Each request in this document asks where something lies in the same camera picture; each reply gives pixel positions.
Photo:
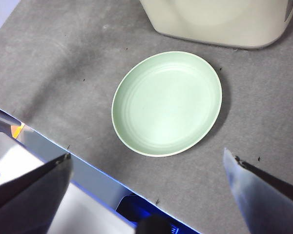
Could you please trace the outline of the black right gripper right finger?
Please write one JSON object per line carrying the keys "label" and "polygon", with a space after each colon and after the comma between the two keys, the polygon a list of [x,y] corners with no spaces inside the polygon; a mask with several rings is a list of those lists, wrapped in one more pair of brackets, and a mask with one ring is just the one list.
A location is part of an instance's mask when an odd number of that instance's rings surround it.
{"label": "black right gripper right finger", "polygon": [[293,185],[233,156],[223,164],[231,193],[252,234],[293,234]]}

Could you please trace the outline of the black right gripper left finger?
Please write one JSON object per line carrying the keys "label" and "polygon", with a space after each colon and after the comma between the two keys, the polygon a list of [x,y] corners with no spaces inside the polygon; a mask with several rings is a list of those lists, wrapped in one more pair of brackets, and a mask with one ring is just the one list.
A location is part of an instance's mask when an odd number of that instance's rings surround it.
{"label": "black right gripper left finger", "polygon": [[0,185],[0,234],[45,234],[67,191],[71,154]]}

